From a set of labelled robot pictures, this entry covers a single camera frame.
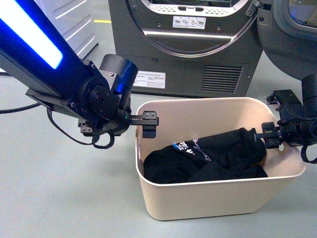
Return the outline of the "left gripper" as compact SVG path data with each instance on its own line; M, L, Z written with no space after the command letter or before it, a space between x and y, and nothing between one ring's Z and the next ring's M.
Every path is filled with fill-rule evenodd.
M155 111L144 111L141 115L131 115L130 103L117 110L115 118L111 121L101 119L98 122L88 122L84 119L78 120L78 127L84 136L103 135L105 133L120 136L130 125L142 127L143 138L155 138L157 135L157 126L159 126L159 117Z

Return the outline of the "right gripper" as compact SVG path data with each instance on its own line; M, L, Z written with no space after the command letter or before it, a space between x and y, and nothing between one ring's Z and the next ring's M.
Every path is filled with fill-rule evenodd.
M291 118L281 119L277 122L262 123L263 133L253 134L253 139L263 139L266 149L279 148L282 141L289 146L310 146L317 143L317 121Z

